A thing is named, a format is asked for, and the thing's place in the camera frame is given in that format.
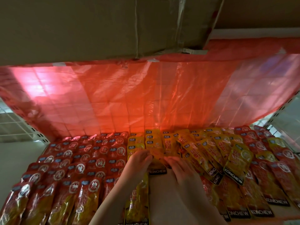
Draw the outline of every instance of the person's right hand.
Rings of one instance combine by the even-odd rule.
[[[189,211],[195,216],[203,209],[210,208],[211,204],[205,195],[203,183],[193,166],[179,157],[169,156],[164,159],[175,173],[180,197]]]

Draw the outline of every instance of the hand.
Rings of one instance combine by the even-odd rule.
[[[152,159],[153,156],[150,154],[150,151],[145,149],[136,151],[130,156],[117,184],[119,182],[123,184],[129,183],[132,189],[134,189],[143,179]]]
[[[186,160],[179,157],[164,157],[172,167],[177,178],[179,195],[189,209],[196,216],[206,207],[211,207],[203,189],[199,174]]]

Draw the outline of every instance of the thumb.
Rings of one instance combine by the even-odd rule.
[[[153,160],[153,155],[148,155],[143,162],[143,167],[147,169],[150,163],[152,162],[152,160]]]

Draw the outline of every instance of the red plastic sheet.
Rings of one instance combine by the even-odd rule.
[[[3,67],[0,96],[51,140],[144,128],[250,124],[276,110],[300,84],[298,54],[161,60],[171,56],[156,57],[159,62]]]

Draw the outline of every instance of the red plastic backdrop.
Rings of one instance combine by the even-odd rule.
[[[174,54],[157,57],[159,62],[3,67],[0,95],[53,139],[144,128],[250,124],[276,110],[298,90],[299,55],[257,57],[263,47],[251,50],[248,46],[248,53],[256,58],[229,60],[235,56],[234,49],[233,57],[228,56],[235,41],[227,41],[228,47],[222,40],[219,43],[219,57],[216,42],[211,51],[215,56],[210,57],[226,61],[167,60],[180,58]],[[272,49],[278,52],[281,46]],[[181,55],[182,60],[188,57],[203,56]]]

